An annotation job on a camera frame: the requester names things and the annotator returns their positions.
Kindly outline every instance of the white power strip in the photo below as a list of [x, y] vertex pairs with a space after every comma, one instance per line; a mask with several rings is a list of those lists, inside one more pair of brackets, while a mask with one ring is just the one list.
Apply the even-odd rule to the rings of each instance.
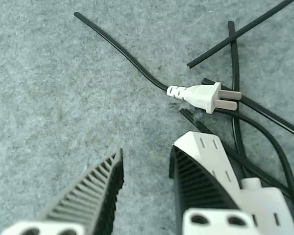
[[[218, 180], [240, 209], [249, 214], [260, 234], [294, 235], [294, 221], [281, 191], [272, 187], [262, 188], [258, 178], [243, 179], [243, 189], [240, 189], [219, 137], [188, 132], [174, 145], [195, 159]], [[226, 230], [222, 230], [222, 233], [232, 234], [232, 227], [228, 223], [225, 225], [228, 226], [229, 233]]]

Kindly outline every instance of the two-prong plug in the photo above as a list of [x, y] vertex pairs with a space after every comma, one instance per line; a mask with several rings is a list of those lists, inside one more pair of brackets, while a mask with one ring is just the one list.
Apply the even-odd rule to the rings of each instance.
[[192, 87], [169, 86], [167, 95], [183, 99], [197, 108], [206, 110], [208, 114], [212, 114], [215, 108], [236, 110], [237, 102], [235, 101], [242, 98], [240, 92], [221, 90], [220, 82], [216, 82], [214, 85]]

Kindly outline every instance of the black cable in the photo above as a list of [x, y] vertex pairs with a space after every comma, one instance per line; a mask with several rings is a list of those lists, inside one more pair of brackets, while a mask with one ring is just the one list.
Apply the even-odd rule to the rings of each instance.
[[229, 43], [231, 43], [235, 39], [239, 38], [240, 36], [242, 36], [243, 34], [245, 34], [248, 31], [250, 31], [252, 28], [256, 27], [257, 25], [259, 25], [260, 23], [262, 23], [263, 21], [265, 21], [269, 17], [273, 16], [275, 13], [279, 12], [280, 10], [282, 10], [284, 7], [286, 7], [287, 5], [289, 5], [293, 1], [294, 0], [284, 0], [284, 1], [282, 1], [277, 6], [275, 6], [272, 9], [270, 9], [269, 11], [267, 11], [265, 14], [261, 15], [260, 17], [258, 17], [257, 19], [253, 20], [249, 24], [245, 25], [243, 28], [241, 28], [240, 30], [238, 30], [232, 36], [229, 36], [228, 38], [224, 39], [222, 42], [220, 42], [219, 44], [217, 44], [216, 46], [214, 46], [210, 50], [206, 51], [205, 53], [203, 53], [198, 58], [196, 58], [193, 61], [189, 62], [187, 64], [187, 66], [191, 69], [192, 67], [198, 65], [200, 62], [202, 62], [205, 59], [209, 58], [210, 56], [212, 56], [213, 54], [215, 54], [216, 52], [218, 52], [219, 50], [221, 50], [222, 48], [224, 48], [226, 45], [228, 45]]
[[[215, 82], [205, 78], [202, 80], [201, 83], [204, 85], [213, 85]], [[221, 88], [223, 90], [231, 91], [230, 88], [225, 87], [225, 86], [222, 86]], [[256, 112], [260, 113], [261, 115], [268, 118], [269, 120], [275, 122], [276, 124], [283, 127], [284, 129], [286, 129], [287, 131], [291, 132], [294, 135], [294, 125], [293, 124], [290, 124], [288, 121], [284, 120], [283, 118], [279, 117], [278, 115], [274, 114], [273, 112], [269, 111], [265, 107], [261, 106], [260, 104], [256, 103], [255, 101], [253, 101], [252, 99], [250, 99], [244, 95], [242, 96], [240, 102], [242, 104], [248, 106], [249, 108], [255, 110]]]
[[91, 22], [85, 16], [80, 14], [79, 12], [75, 12], [74, 15], [80, 19], [83, 23], [87, 24], [91, 29], [93, 29], [96, 33], [98, 33], [101, 37], [103, 37], [108, 43], [110, 43], [115, 49], [117, 49], [122, 55], [126, 57], [137, 69], [141, 72], [145, 78], [147, 78], [150, 82], [152, 82], [158, 88], [167, 91], [168, 86], [164, 85], [160, 81], [158, 81], [154, 76], [150, 74], [124, 47], [122, 47], [119, 43], [117, 43], [109, 34], [99, 28], [96, 24]]
[[[120, 44], [118, 44], [110, 35], [108, 35], [101, 28], [99, 28], [97, 25], [95, 25], [93, 22], [91, 22], [89, 19], [87, 19], [86, 17], [84, 17], [79, 12], [75, 12], [74, 15], [78, 19], [80, 19], [82, 22], [84, 22], [86, 25], [88, 25], [91, 29], [93, 29], [94, 31], [96, 31], [101, 37], [103, 37], [106, 41], [108, 41], [120, 53], [122, 53], [150, 82], [152, 82], [155, 86], [157, 86], [158, 88], [160, 88], [160, 89], [162, 89], [164, 91], [167, 90], [168, 86], [164, 85], [163, 83], [159, 82], [155, 77], [153, 77], [127, 50], [125, 50]], [[292, 172], [289, 173], [289, 172], [286, 171], [286, 176], [289, 177], [289, 175], [293, 176], [292, 175]], [[294, 178], [293, 178], [293, 182], [292, 182], [292, 178], [289, 179], [289, 181], [288, 182], [289, 182], [290, 187], [294, 187], [294, 184], [293, 184], [294, 183]]]
[[276, 152], [280, 158], [280, 161], [281, 161], [284, 173], [285, 173], [285, 178], [286, 178], [286, 181], [288, 182], [288, 186], [290, 189], [291, 199], [294, 203], [294, 176], [293, 176], [293, 172], [292, 172], [290, 163], [289, 163], [282, 147], [280, 146], [278, 141], [275, 139], [275, 137], [262, 125], [260, 125], [256, 121], [246, 117], [243, 114], [236, 113], [236, 112], [229, 111], [229, 110], [225, 110], [225, 109], [215, 109], [215, 112], [239, 118], [240, 120], [252, 125], [256, 129], [258, 129], [261, 133], [263, 133], [264, 136], [266, 136], [266, 138], [271, 142], [272, 146], [274, 147], [274, 149], [276, 150]]
[[[193, 118], [193, 114], [187, 110], [187, 109], [181, 109], [180, 113], [188, 120], [190, 121], [200, 132], [214, 135], [213, 132], [211, 132], [203, 123], [201, 123], [199, 120], [195, 121]], [[227, 145], [225, 142], [222, 142], [222, 145], [224, 147], [225, 152], [227, 155], [237, 161], [239, 164], [244, 166], [246, 169], [248, 169], [249, 172], [253, 173], [255, 176], [260, 178], [262, 181], [266, 182], [268, 185], [272, 187], [276, 187], [281, 190], [281, 192], [288, 198], [291, 197], [290, 190], [287, 186], [280, 183], [278, 180], [270, 176], [269, 174], [265, 173], [262, 169], [257, 167], [254, 163], [252, 163], [250, 160], [243, 158], [239, 153], [237, 153], [234, 149], [232, 149], [229, 145]]]
[[[235, 34], [235, 26], [233, 21], [228, 22], [229, 35]], [[234, 91], [240, 91], [240, 65], [239, 65], [239, 52], [237, 47], [237, 42], [234, 40], [231, 42], [231, 55], [232, 55], [232, 89]], [[239, 111], [239, 104], [237, 105], [236, 112]], [[240, 120], [236, 117], [232, 118], [232, 128], [235, 145], [238, 153], [246, 158], [246, 152], [243, 144]]]

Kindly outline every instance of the outlet slot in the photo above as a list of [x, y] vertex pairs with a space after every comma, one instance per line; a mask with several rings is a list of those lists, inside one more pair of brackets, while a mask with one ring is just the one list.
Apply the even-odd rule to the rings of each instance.
[[215, 146], [215, 148], [216, 148], [216, 149], [218, 149], [218, 146], [217, 146], [217, 143], [216, 143], [216, 141], [215, 141], [215, 140], [213, 140], [213, 142], [214, 142], [214, 146]]
[[226, 173], [227, 179], [231, 182], [231, 178], [229, 176], [229, 173], [227, 173], [227, 170], [225, 171], [225, 173]]
[[200, 142], [201, 142], [202, 147], [205, 148], [205, 143], [204, 143], [204, 141], [202, 140], [202, 138], [200, 138]]
[[274, 215], [274, 220], [275, 220], [276, 225], [280, 226], [280, 220], [279, 220], [278, 214], [274, 213], [273, 215]]
[[257, 218], [256, 218], [256, 216], [254, 214], [252, 216], [253, 216], [254, 224], [257, 227], [258, 226], [258, 224], [257, 224]]

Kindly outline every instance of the metal prong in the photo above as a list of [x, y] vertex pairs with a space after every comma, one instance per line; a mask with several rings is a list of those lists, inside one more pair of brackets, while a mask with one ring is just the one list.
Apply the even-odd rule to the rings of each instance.
[[227, 110], [237, 110], [237, 103], [234, 101], [216, 99], [215, 107], [221, 108], [221, 109], [227, 109]]
[[242, 93], [235, 91], [220, 90], [219, 97], [223, 99], [240, 100], [242, 98]]

